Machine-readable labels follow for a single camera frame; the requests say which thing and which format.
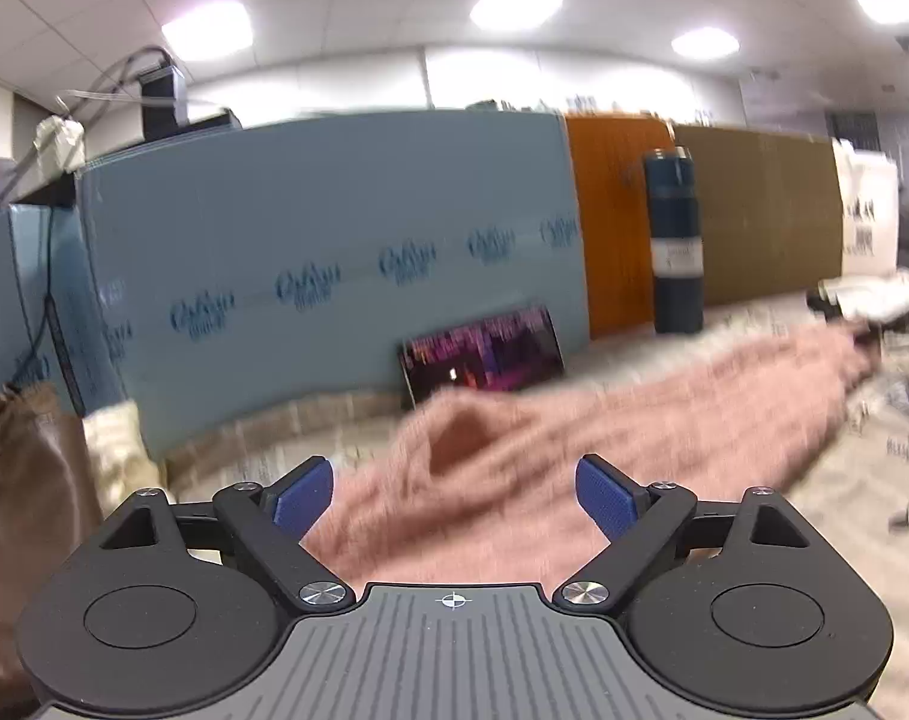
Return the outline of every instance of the cable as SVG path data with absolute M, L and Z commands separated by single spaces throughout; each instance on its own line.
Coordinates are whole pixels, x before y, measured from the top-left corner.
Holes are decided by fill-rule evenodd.
M 129 67 L 131 65 L 133 65 L 134 62 L 136 62 L 136 60 L 141 59 L 141 57 L 146 56 L 146 55 L 153 55 L 153 53 L 159 53 L 161 55 L 161 61 L 163 62 L 163 66 L 165 66 L 165 67 L 173 62 L 171 55 L 167 52 L 167 50 L 163 49 L 160 46 L 141 47 L 141 49 L 138 49 L 136 52 L 131 53 L 130 55 L 125 56 L 125 57 L 121 58 L 120 60 L 117 60 L 115 62 L 115 64 L 112 64 L 112 66 L 110 66 L 110 68 L 107 68 L 102 74 L 100 74 L 100 76 L 98 76 L 98 79 L 96 81 L 94 81 L 94 85 L 91 87 L 91 90 L 93 92 L 102 91 L 102 90 L 98 89 L 98 86 L 100 86 L 102 81 L 104 81 L 105 79 L 112 80 L 112 78 L 111 78 L 112 74 L 119 67 L 123 66 L 125 68 L 125 70 L 122 71 L 122 73 L 121 73 L 121 79 L 119 81 L 112 81 L 112 87 L 110 87 L 110 91 L 112 93 L 118 91 L 119 89 L 123 88 L 123 86 L 126 86 L 128 83 L 130 83 L 131 80 L 134 80 L 134 79 L 125 79 L 125 76 L 126 76 L 126 73 L 129 69 Z M 74 107 L 69 108 L 69 110 L 67 111 L 67 114 L 64 115 L 64 119 L 74 119 L 74 117 L 76 116 L 78 111 L 80 111 L 81 108 L 83 108 L 87 103 L 88 103 L 87 100 L 81 100 Z M 29 151 L 27 154 L 24 155 L 24 157 L 21 159 L 21 161 L 17 163 L 16 167 L 14 168 L 14 176 L 11 177 L 11 181 L 4 188 L 4 191 L 2 191 L 2 193 L 0 194 L 0 204 L 2 202 L 4 202 L 5 199 L 7 199 L 8 194 L 11 194 L 11 192 L 14 191 L 14 187 L 17 186 L 17 183 L 19 183 L 21 178 L 24 177 L 25 173 L 28 172 L 29 167 L 31 165 L 33 165 L 35 159 L 40 157 L 45 151 L 48 150 L 48 148 L 50 148 L 51 143 L 54 143 L 55 138 L 57 138 L 57 136 L 58 136 L 57 131 L 52 132 L 50 135 L 48 135 L 47 139 L 43 143 L 41 143 L 40 146 L 35 146 L 33 151 Z
M 45 253 L 45 269 L 47 270 L 47 274 L 45 276 L 43 310 L 41 311 L 40 324 L 38 324 L 38 332 L 35 333 L 35 336 L 31 339 L 31 348 L 28 349 L 27 355 L 21 361 L 21 364 L 17 367 L 17 370 L 14 372 L 14 376 L 11 376 L 11 381 L 6 384 L 9 389 L 13 389 L 15 392 L 20 391 L 20 386 L 17 384 L 17 382 L 27 372 L 29 365 L 35 360 L 35 357 L 38 356 L 40 341 L 44 335 L 44 330 L 47 329 L 48 312 L 50 311 L 51 303 L 54 301 L 54 298 L 51 296 L 51 239 L 53 237 L 53 234 L 54 209 L 49 208 L 47 216 L 47 252 Z
M 137 103 L 148 108 L 173 108 L 177 103 L 171 98 L 146 98 L 135 97 L 130 92 L 120 92 L 111 94 L 107 92 L 82 92 L 79 89 L 64 89 L 63 95 L 80 100 L 107 100 L 110 103 Z M 198 100 L 198 98 L 187 98 L 184 100 L 192 105 L 209 105 L 212 108 L 221 108 L 227 110 L 222 103 L 215 103 L 213 100 Z
M 123 89 L 125 86 L 127 86 L 129 83 L 131 83 L 131 81 L 134 80 L 134 77 L 128 76 L 129 70 L 131 69 L 131 65 L 133 65 L 134 62 L 141 55 L 144 55 L 145 52 L 150 52 L 151 50 L 155 50 L 155 47 L 146 47 L 145 49 L 141 49 L 138 52 L 135 52 L 132 55 L 129 55 L 129 56 L 125 57 L 124 59 L 122 59 L 118 62 L 115 62 L 115 64 L 113 64 L 107 71 L 105 71 L 105 74 L 103 74 L 102 77 L 104 77 L 107 73 L 111 73 L 119 65 L 123 64 L 123 69 L 121 70 L 120 78 L 117 81 L 112 81 L 112 90 Z M 167 54 L 167 52 L 165 52 L 163 49 L 158 49 L 158 50 L 163 52 L 163 54 L 165 56 L 167 56 L 168 59 L 170 59 L 170 56 Z M 101 79 L 98 79 L 96 81 L 95 85 L 100 84 L 100 83 L 101 83 Z M 74 106 L 72 115 L 74 113 L 76 113 L 78 110 L 80 110 L 81 107 L 83 105 L 85 105 L 87 102 L 88 102 L 87 100 L 82 100 L 81 103 L 78 103 L 76 106 Z M 101 121 L 101 119 L 107 113 L 107 110 L 109 108 L 110 108 L 110 100 L 105 100 L 105 103 L 98 109 L 97 113 L 95 113 L 94 116 L 91 117 L 91 120 L 88 122 L 88 129 L 93 129 L 94 127 L 96 127 L 98 122 Z M 50 143 L 53 140 L 54 140 L 53 136 L 49 137 L 44 143 L 41 144 L 41 146 L 39 148 L 37 148 L 35 150 L 34 154 L 29 154 L 29 156 L 34 157 L 36 155 L 40 155 L 41 153 L 43 153 L 45 148 L 48 148 L 48 146 L 50 146 Z M 72 146 L 71 151 L 68 153 L 67 162 L 71 161 L 71 158 L 74 156 L 74 154 L 76 153 L 79 146 L 81 146 L 80 141 L 78 141 L 77 143 L 74 143 L 74 146 Z M 27 163 L 27 157 L 25 157 L 25 159 L 21 160 L 19 167 L 21 167 L 21 165 L 23 165 L 25 163 Z M 14 186 L 14 184 L 16 184 L 17 180 L 19 180 L 19 177 L 20 176 L 18 176 L 16 174 L 16 177 L 14 177 L 14 179 L 11 180 L 11 184 L 9 184 L 6 187 L 6 189 L 10 189 L 12 186 Z M 19 380 L 27 373 L 28 367 L 30 367 L 30 364 L 38 356 L 38 348 L 40 348 L 41 339 L 43 338 L 44 332 L 48 327 L 49 317 L 50 317 L 51 309 L 52 309 L 53 303 L 54 303 L 54 296 L 51 295 L 51 283 L 53 280 L 53 269 L 51 268 L 51 242 L 52 242 L 53 237 L 54 237 L 54 208 L 49 208 L 48 209 L 48 219 L 47 219 L 47 243 L 45 245 L 46 252 L 45 252 L 44 268 L 45 268 L 46 272 L 45 272 L 45 278 L 44 278 L 43 310 L 41 311 L 41 318 L 40 318 L 40 324 L 38 324 L 38 330 L 35 332 L 34 337 L 31 339 L 31 347 L 28 349 L 27 355 L 21 361 L 20 365 L 17 367 L 17 370 L 14 372 L 14 376 L 11 376 L 11 380 L 6 384 L 6 387 L 8 389 L 12 389 L 15 392 L 20 391 Z

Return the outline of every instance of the brown leather bag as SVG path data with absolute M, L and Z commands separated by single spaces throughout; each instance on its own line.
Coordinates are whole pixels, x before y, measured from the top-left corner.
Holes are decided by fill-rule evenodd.
M 50 385 L 0 394 L 0 712 L 33 701 L 14 623 L 100 522 L 81 420 Z

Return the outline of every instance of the thermos bottle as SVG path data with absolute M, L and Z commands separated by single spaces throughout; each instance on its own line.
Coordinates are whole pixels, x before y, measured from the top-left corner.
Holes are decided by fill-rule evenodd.
M 650 151 L 644 156 L 644 177 L 651 223 L 654 329 L 699 333 L 704 327 L 704 257 L 691 155 L 686 148 Z

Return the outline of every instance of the pink towel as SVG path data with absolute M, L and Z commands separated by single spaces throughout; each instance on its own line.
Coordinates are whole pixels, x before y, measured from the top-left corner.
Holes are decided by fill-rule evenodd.
M 368 581 L 539 581 L 550 595 L 607 545 L 575 498 L 583 455 L 702 499 L 782 487 L 870 366 L 849 329 L 817 325 L 617 391 L 444 391 L 387 457 L 339 478 L 304 546 L 358 593 Z

